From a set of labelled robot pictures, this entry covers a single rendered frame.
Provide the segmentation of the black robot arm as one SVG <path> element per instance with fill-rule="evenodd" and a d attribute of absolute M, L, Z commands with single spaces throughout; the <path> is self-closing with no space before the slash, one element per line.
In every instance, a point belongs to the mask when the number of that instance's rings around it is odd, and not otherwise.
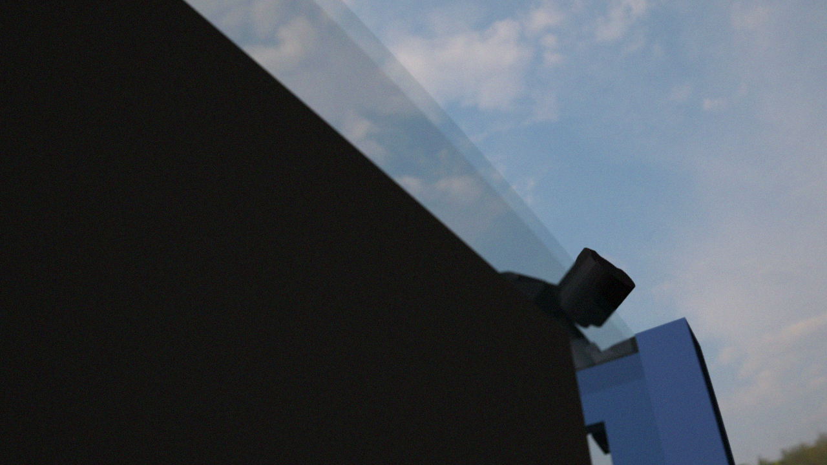
<path fill-rule="evenodd" d="M 590 248 L 584 247 L 575 262 L 599 289 L 603 297 L 611 303 L 614 310 L 617 310 L 624 298 L 636 287 L 628 274 Z"/>

